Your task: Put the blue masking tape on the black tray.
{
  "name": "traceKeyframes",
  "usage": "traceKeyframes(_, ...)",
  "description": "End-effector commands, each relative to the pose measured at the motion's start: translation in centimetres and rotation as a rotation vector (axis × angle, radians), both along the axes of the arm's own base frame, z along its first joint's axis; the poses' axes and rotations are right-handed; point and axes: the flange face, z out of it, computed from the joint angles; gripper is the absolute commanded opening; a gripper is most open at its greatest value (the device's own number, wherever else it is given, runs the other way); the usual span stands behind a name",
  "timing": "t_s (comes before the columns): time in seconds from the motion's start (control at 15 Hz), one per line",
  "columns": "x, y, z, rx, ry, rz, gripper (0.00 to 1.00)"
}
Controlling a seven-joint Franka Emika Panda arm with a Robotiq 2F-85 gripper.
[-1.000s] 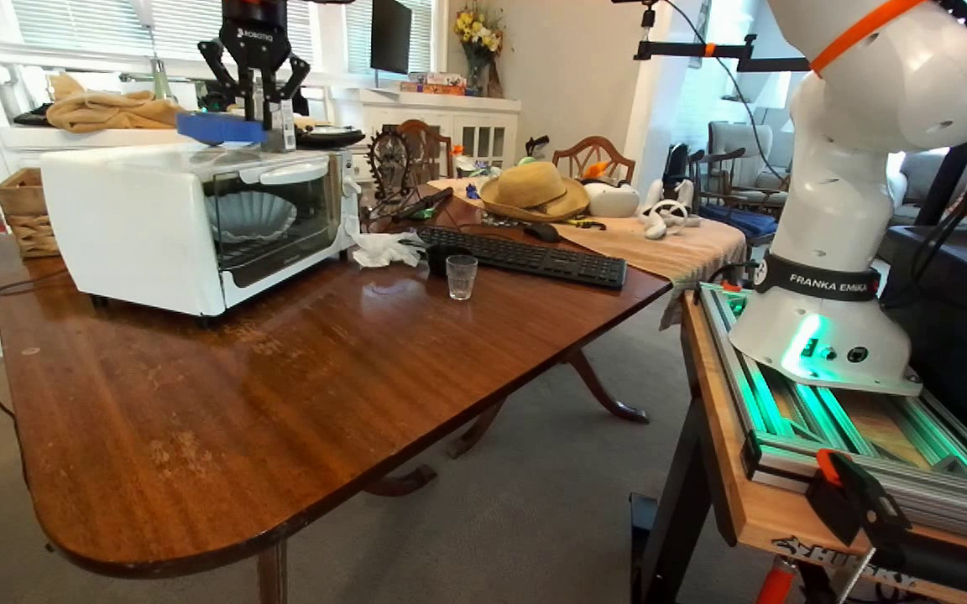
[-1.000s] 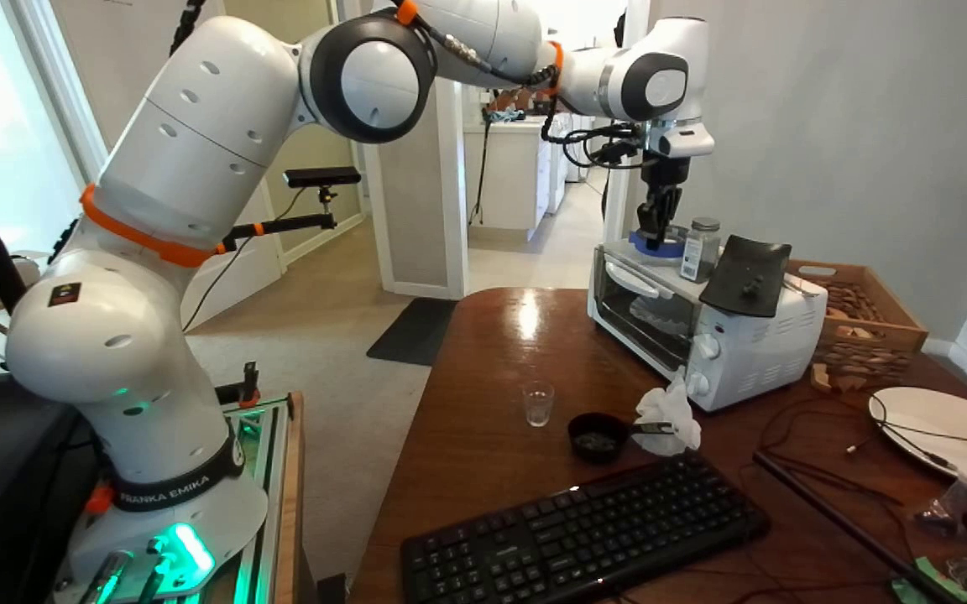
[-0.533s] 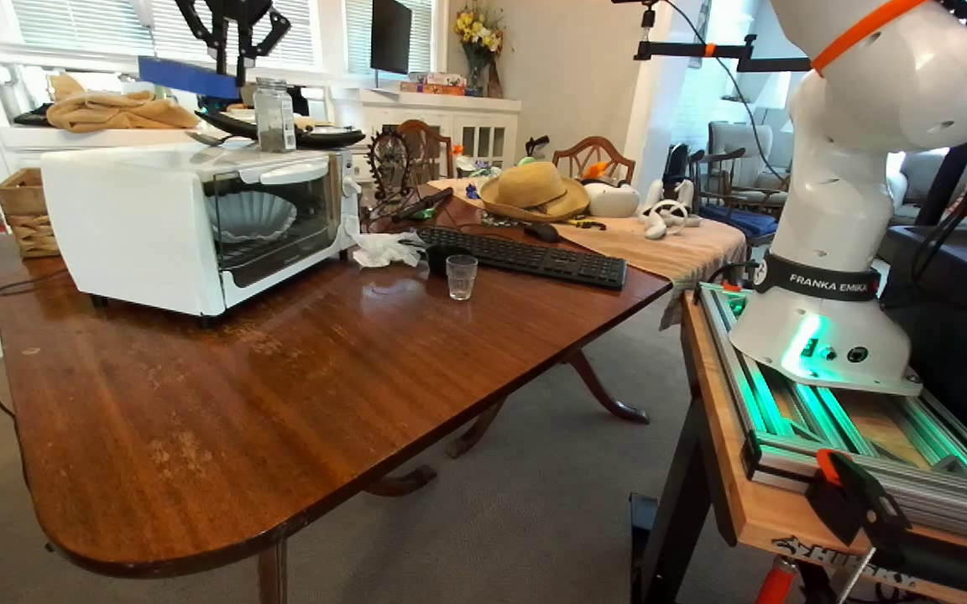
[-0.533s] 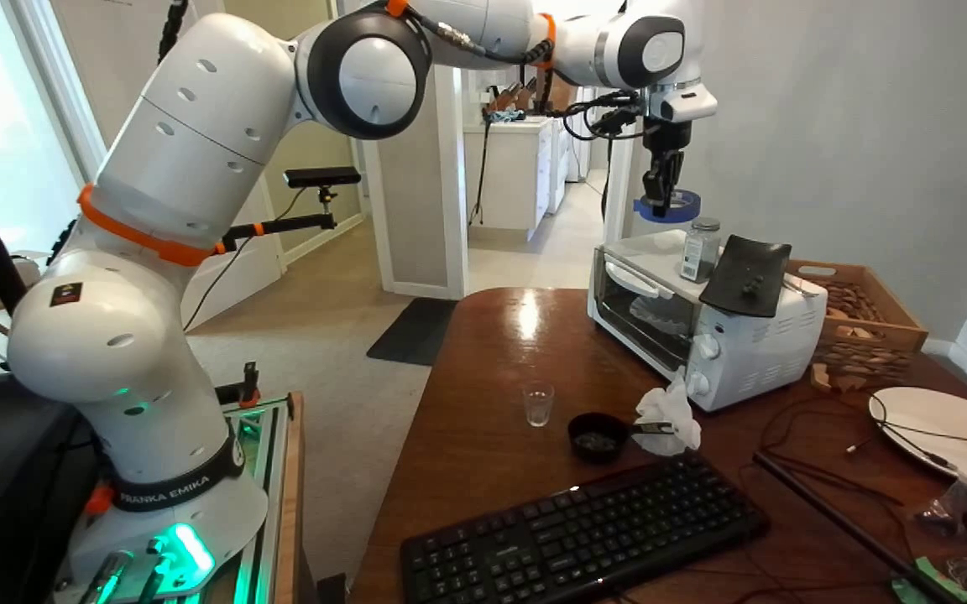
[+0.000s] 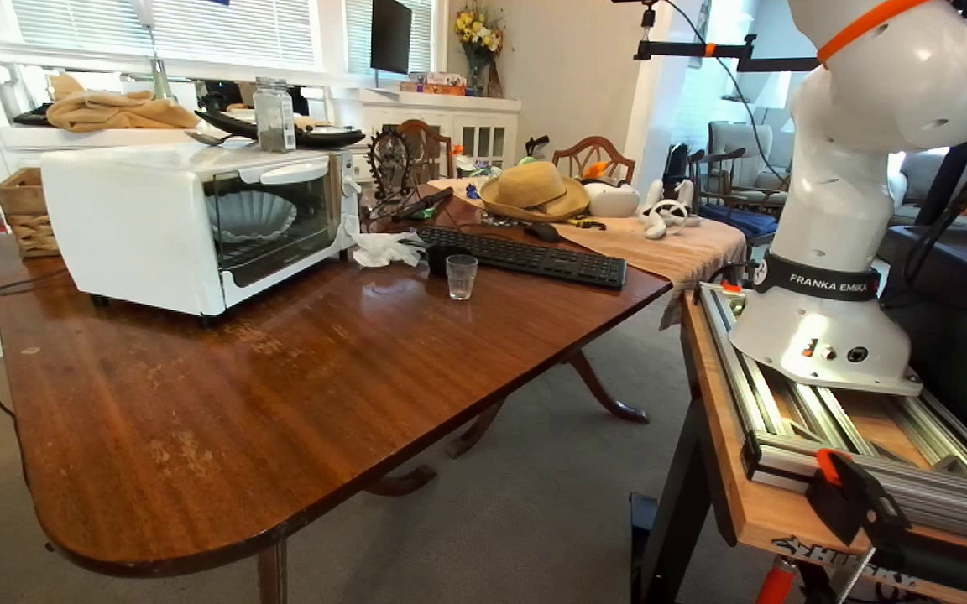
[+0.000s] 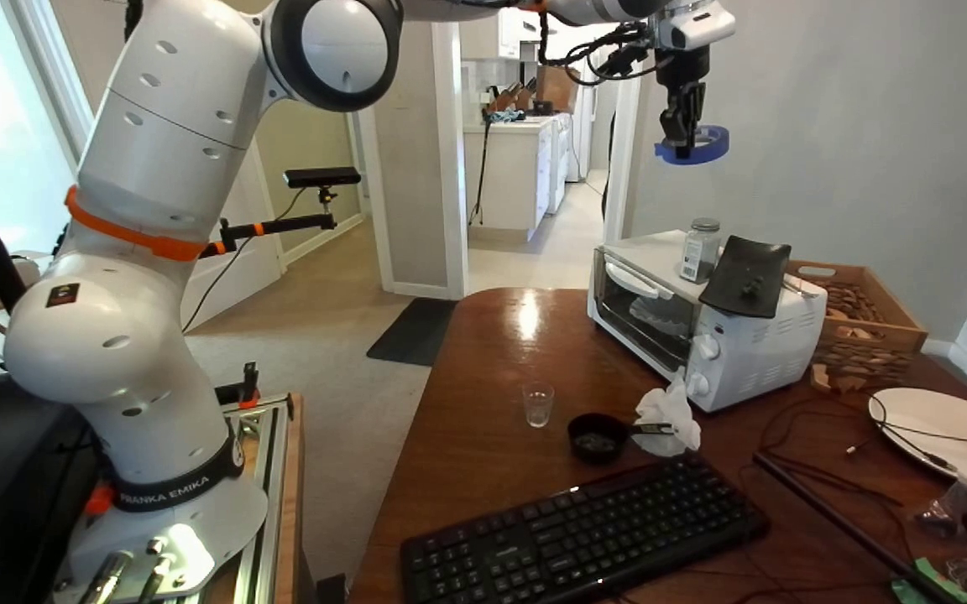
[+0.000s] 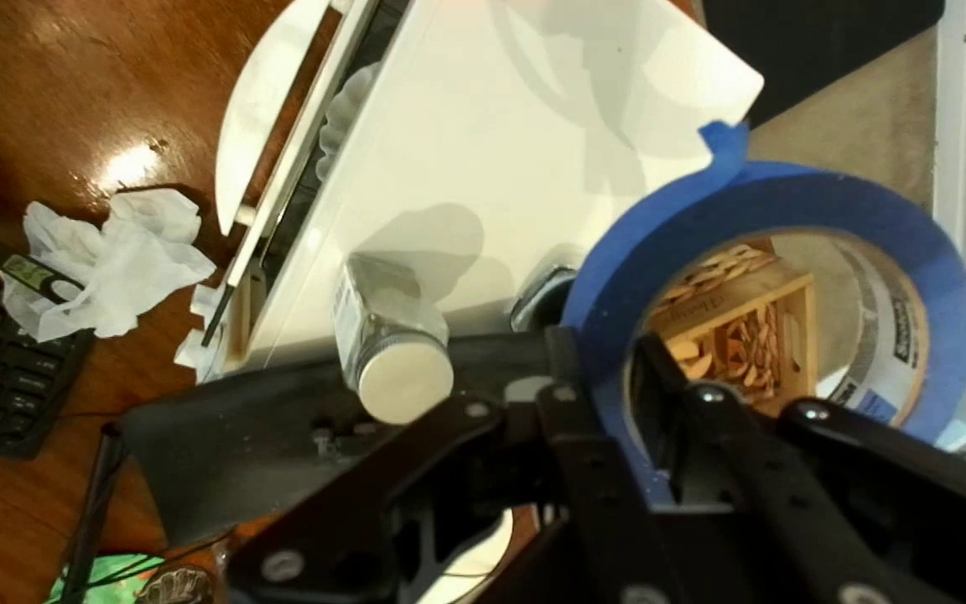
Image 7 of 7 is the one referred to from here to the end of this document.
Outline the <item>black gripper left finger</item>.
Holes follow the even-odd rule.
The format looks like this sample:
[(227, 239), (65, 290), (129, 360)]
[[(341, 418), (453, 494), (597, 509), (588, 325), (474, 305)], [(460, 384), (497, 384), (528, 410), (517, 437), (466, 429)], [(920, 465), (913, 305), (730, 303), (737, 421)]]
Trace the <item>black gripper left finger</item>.
[(663, 553), (563, 329), (471, 337), (447, 403), (380, 440), (227, 564), (231, 604), (414, 604), (510, 508), (549, 508), (499, 593), (621, 604), (663, 588)]

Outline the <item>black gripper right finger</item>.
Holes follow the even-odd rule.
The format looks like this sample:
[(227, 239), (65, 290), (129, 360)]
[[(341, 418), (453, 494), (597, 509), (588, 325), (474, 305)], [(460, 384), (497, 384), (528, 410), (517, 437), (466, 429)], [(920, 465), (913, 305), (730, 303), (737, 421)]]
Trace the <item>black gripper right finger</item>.
[(657, 341), (635, 345), (635, 403), (677, 508), (756, 526), (788, 604), (966, 604), (966, 461), (845, 405), (778, 418), (691, 384)]

